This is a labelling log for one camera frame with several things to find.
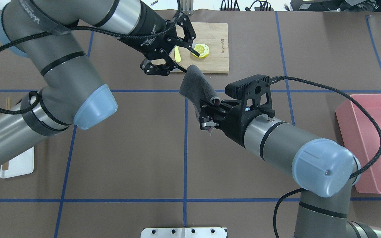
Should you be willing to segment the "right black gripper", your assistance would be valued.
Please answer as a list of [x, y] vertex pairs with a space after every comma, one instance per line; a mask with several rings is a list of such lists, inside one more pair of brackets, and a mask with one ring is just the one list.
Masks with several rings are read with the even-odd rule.
[[200, 99], [199, 128], [216, 127], [243, 148], [245, 148], [245, 130], [253, 119], [254, 111], [246, 110], [241, 104], [215, 104]]

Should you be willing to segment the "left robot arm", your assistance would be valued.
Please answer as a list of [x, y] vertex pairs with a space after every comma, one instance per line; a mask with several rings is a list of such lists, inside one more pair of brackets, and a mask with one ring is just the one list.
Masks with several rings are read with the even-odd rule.
[[195, 53], [196, 33], [180, 10], [167, 20], [140, 0], [10, 1], [0, 16], [0, 52], [27, 56], [47, 86], [11, 110], [0, 108], [0, 166], [70, 125], [86, 130], [117, 111], [75, 30], [113, 36], [142, 53], [145, 74], [186, 72], [169, 56], [175, 46]]

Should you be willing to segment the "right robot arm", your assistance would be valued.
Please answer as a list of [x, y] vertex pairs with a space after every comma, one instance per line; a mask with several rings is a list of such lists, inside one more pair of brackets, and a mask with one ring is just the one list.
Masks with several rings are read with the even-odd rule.
[[381, 238], [381, 228], [348, 220], [353, 153], [274, 118], [271, 101], [200, 100], [201, 129], [215, 127], [301, 187], [295, 238]]

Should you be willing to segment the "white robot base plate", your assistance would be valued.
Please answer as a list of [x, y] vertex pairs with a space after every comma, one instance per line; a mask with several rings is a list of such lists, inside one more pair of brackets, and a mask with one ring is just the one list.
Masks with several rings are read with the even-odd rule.
[[166, 227], [145, 228], [141, 238], [227, 238], [227, 228], [223, 227]]

